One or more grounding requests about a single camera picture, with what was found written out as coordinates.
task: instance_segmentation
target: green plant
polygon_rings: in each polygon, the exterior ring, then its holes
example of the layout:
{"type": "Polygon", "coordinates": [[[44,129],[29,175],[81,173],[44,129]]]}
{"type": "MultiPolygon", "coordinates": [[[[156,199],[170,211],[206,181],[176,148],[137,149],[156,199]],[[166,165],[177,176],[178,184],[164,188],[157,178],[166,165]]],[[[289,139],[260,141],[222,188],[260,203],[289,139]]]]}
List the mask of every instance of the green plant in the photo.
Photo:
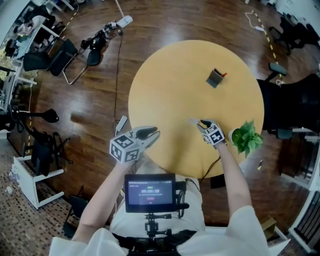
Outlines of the green plant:
{"type": "Polygon", "coordinates": [[[249,155],[250,151],[254,151],[260,147],[264,139],[260,134],[256,133],[254,121],[245,123],[232,133],[232,142],[238,148],[238,153],[245,152],[245,157],[249,155]]]}

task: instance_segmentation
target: black strap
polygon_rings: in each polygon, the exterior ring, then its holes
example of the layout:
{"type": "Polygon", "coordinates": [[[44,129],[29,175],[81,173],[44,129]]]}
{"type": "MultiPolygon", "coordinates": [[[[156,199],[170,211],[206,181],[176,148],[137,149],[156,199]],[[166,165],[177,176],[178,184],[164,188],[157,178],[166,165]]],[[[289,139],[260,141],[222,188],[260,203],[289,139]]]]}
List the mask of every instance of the black strap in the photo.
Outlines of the black strap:
{"type": "Polygon", "coordinates": [[[118,239],[119,245],[122,248],[129,250],[129,256],[133,255],[153,255],[153,256],[180,256],[177,251],[177,246],[182,245],[188,241],[196,231],[183,230],[177,234],[168,235],[166,237],[158,238],[158,242],[165,246],[165,250],[158,252],[141,252],[141,248],[146,244],[147,238],[135,238],[135,237],[123,237],[112,233],[113,236],[118,239]]]}

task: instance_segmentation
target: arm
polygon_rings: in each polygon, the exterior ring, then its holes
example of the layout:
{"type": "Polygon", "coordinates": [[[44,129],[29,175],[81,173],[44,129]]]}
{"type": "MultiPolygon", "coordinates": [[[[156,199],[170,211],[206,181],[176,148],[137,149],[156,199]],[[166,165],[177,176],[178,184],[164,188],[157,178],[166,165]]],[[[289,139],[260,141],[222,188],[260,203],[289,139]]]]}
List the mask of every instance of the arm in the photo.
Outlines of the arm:
{"type": "Polygon", "coordinates": [[[224,173],[230,217],[244,206],[252,206],[248,184],[239,164],[223,142],[215,145],[219,151],[224,173]]]}
{"type": "Polygon", "coordinates": [[[133,163],[117,162],[84,209],[79,226],[72,238],[73,241],[87,244],[93,234],[105,226],[124,183],[125,174],[133,163]]]}

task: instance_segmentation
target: leaves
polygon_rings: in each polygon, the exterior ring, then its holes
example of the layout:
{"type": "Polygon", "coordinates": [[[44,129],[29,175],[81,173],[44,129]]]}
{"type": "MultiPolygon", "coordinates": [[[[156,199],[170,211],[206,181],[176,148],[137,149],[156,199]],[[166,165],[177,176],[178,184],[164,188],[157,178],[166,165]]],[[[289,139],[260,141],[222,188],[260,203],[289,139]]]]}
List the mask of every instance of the leaves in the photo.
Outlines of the leaves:
{"type": "Polygon", "coordinates": [[[246,121],[240,128],[234,130],[232,133],[233,144],[237,147],[238,153],[245,152],[245,157],[251,151],[259,148],[264,140],[260,134],[256,133],[254,120],[246,121]]]}

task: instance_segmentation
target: chair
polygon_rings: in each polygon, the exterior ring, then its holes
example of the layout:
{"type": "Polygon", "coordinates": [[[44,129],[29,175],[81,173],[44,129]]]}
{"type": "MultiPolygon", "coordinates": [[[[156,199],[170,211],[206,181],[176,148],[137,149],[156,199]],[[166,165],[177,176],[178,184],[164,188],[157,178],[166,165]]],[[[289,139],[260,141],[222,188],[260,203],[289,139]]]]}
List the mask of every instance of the chair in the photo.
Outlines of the chair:
{"type": "Polygon", "coordinates": [[[264,103],[262,129],[282,139],[291,137],[292,128],[320,132],[320,78],[310,74],[301,81],[281,86],[268,80],[257,80],[264,103]]]}
{"type": "Polygon", "coordinates": [[[56,137],[59,137],[57,132],[54,132],[52,136],[46,132],[39,132],[35,128],[33,128],[33,130],[28,129],[28,132],[34,138],[34,143],[30,146],[27,146],[26,143],[24,143],[21,155],[24,157],[27,150],[32,150],[31,162],[35,167],[35,175],[40,175],[40,173],[42,173],[44,176],[48,176],[50,165],[53,161],[55,161],[57,170],[61,169],[59,158],[64,159],[70,165],[73,163],[66,158],[63,153],[64,145],[70,140],[69,137],[57,146],[56,137]]]}
{"type": "Polygon", "coordinates": [[[46,47],[44,52],[26,53],[23,58],[23,68],[25,71],[47,70],[50,71],[53,76],[59,76],[62,72],[67,83],[72,85],[87,69],[87,62],[77,58],[78,50],[69,39],[63,41],[60,38],[56,38],[56,40],[53,40],[46,47]],[[62,45],[57,52],[50,57],[46,51],[56,40],[62,41],[62,45]],[[70,81],[65,72],[68,65],[74,59],[84,62],[85,67],[72,81],[70,81]]]}
{"type": "Polygon", "coordinates": [[[83,211],[85,210],[87,204],[89,203],[89,201],[80,197],[80,194],[83,192],[83,190],[84,190],[84,186],[82,186],[80,188],[80,191],[77,195],[70,195],[69,196],[69,202],[71,205],[71,209],[70,209],[69,214],[66,217],[66,220],[63,224],[63,232],[64,232],[65,236],[70,239],[73,238],[73,236],[75,235],[77,227],[68,222],[69,217],[76,216],[77,218],[80,219],[83,211]]]}
{"type": "Polygon", "coordinates": [[[288,56],[294,48],[303,48],[305,44],[318,45],[320,38],[310,24],[306,26],[301,23],[292,25],[285,17],[281,17],[280,27],[283,29],[283,33],[273,26],[269,30],[275,30],[280,35],[274,42],[284,41],[288,56]]]}

